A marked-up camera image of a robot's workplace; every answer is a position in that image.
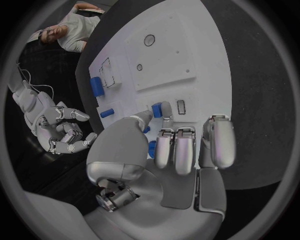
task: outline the dark background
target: dark background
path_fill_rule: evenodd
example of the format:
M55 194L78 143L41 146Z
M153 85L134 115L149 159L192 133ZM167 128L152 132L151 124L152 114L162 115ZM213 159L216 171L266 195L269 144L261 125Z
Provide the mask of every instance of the dark background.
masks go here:
M276 13L277 16L280 16L281 21L285 24L284 29L288 30L289 33L293 35L296 42L300 43L299 37L296 34L300 23L299 15L297 13L297 10L299 9L298 2L292 0L260 0L253 2L261 7L264 7L264 5L271 7L273 12ZM31 4L32 3L27 2L24 6L18 5L17 8L14 8L11 12L13 17L9 18L9 24L4 15L1 16L2 28L5 29L5 33L14 30L11 19L17 19L27 8L31 7ZM37 75L40 76L40 73L43 72L44 75L42 77L46 80L45 82L48 84L51 82L50 85L54 88L54 101L56 103L64 101L68 107L70 106L83 111L84 108L81 100L74 97L70 98L70 96L79 95L76 83L73 82L75 76L72 74L75 72L80 54L65 52L57 45L53 45L51 48L44 50L43 54L39 53L39 49L35 49L35 46L27 47L27 51L25 49L23 55L20 57L20 62L22 61L23 67L30 71L32 81L39 84L39 82L36 82L38 81L38 78L34 80L34 77ZM294 49L295 57L298 54L298 50L299 49ZM32 60L30 64L26 62L28 56L30 56L30 59ZM63 81L57 82L54 80L57 74L63 77ZM63 94L63 91L60 90L62 89L61 84L63 84L65 89L68 89L69 92L67 94ZM45 88L43 91L51 95L51 90ZM7 104L8 106L13 106L14 102L7 102ZM24 125L24 121L20 121L20 119L23 119L22 112L7 108L5 118L9 121L13 121L16 129L18 129L18 134L16 136L20 135L20 139L22 140L20 144L23 145L22 149L26 149L26 147L30 148L32 145L35 145L36 149L40 149L40 151L35 151L35 154L31 152L30 155L26 155L28 154L26 151L10 151L11 154L13 154L11 158L13 159L13 165L22 187L30 192L39 193L58 200L64 200L64 202L70 202L83 214L92 211L97 206L95 202L96 189L93 189L93 186L84 174L85 171L83 171L85 169L84 158L86 157L87 152L83 151L77 153L77 156L64 155L63 157L45 153L39 147L39 143L34 142L34 138L26 138L27 136L30 136L31 132L28 130L27 126ZM83 130L84 136L92 131L91 126L88 123L80 124L80 127ZM7 142L12 143L14 137L14 135L8 134ZM15 145L8 145L9 149L15 149L15 147ZM275 183L257 189L227 191L228 208L226 220L215 239L226 239L226 237L230 237L238 229L243 228L264 207L277 186L278 183ZM1 199L3 200L1 201L2 212L4 212L5 215L5 221L2 225L2 234L5 235L5 233L8 233L10 234L10 237L18 237L20 236L20 233L22 233L23 238L25 236L31 236L26 230L26 227L20 222L19 218L10 208L3 193ZM296 223L299 215L299 200L300 195L298 192L283 217L263 239L273 239L282 234L284 234L286 238L296 237L298 235Z

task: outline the person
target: person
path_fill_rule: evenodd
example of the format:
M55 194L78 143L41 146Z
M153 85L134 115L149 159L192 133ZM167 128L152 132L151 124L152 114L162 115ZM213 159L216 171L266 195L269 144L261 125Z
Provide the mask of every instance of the person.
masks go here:
M78 10L101 10L90 3L77 3L64 19L54 26L41 30L38 36L40 45L49 45L57 40L58 44L68 52L81 53L87 41L100 22L98 16L85 17L76 14Z

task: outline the blue object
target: blue object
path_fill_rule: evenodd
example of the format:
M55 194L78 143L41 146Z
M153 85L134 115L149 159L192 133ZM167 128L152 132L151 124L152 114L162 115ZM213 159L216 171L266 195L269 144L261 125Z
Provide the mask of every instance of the blue object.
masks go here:
M100 116L101 116L101 118L106 118L106 117L108 117L108 116L110 116L110 115L113 115L115 113L115 111L111 108L111 109L109 109L109 110L107 110L107 111L103 111L103 112L101 112L100 113Z
M155 145L156 145L156 141L151 141L149 142L148 145L148 154L152 159L154 159Z
M104 95L103 86L100 77L96 76L89 80L94 97Z
M153 116L158 119L161 118L163 116L162 114L162 103L156 103L154 105L152 105L152 111L153 111Z
M146 133L148 133L149 131L150 131L150 127L149 126L147 126L147 128L142 132L143 134L146 134Z

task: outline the black floor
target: black floor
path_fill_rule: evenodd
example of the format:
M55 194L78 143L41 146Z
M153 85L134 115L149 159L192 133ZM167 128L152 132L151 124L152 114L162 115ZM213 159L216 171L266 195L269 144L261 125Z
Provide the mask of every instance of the black floor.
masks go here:
M268 174L274 176L269 181L272 184L264 187L226 191L226 218L215 238L226 240L261 211L278 186L278 176L285 169L293 142L293 102L291 88L285 84L287 74L282 62L256 23L229 0L202 2L224 40L232 74L233 101L241 96L248 99L243 103L233 102L232 106L232 119L243 122L237 132L238 156L240 161L244 161L240 162L240 167L248 168L248 175L240 175L240 182L232 182L229 175L237 170L232 168L222 173L225 184L242 189L242 186L269 181ZM54 88L56 103L63 101L68 107L84 111L74 74L79 57L79 53L66 52L57 45L40 49L32 42L27 45L19 61L20 66L31 73L33 84L48 84ZM39 89L51 94L48 88ZM92 131L88 123L79 126L84 136ZM12 128L18 136L6 132L8 150L18 179L26 191L70 203L83 215L98 206L95 199L97 188L86 175L88 151L60 156L44 152L8 94L5 129ZM267 136L259 137L260 131L265 131ZM251 144L244 144L247 139L251 139ZM253 174L258 176L256 180L252 178ZM289 215L286 214L281 222L295 216L291 208L287 213Z

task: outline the white cable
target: white cable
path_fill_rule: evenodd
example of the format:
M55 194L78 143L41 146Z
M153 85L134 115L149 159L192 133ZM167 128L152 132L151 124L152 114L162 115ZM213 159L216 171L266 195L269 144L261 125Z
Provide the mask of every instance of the white cable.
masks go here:
M40 91L37 90L37 89L34 88L34 87L43 87L43 86L44 86L44 87L49 87L49 88L51 88L51 89L52 89L52 100L54 100L54 89L53 89L53 87L51 87L50 85L33 85L33 84L31 84L31 74L30 74L30 72L29 72L27 69L21 69L20 66L19 66L19 64L20 64L20 63L17 63L17 66L18 66L18 68L20 69L20 71L21 71L23 77L26 79L27 83L28 83L30 86L32 86L32 88L33 88L34 90L36 90L38 93L40 93ZM26 78L26 76L24 75L23 71L26 71L26 72L28 73L28 75L29 75L29 81L27 80L27 78Z

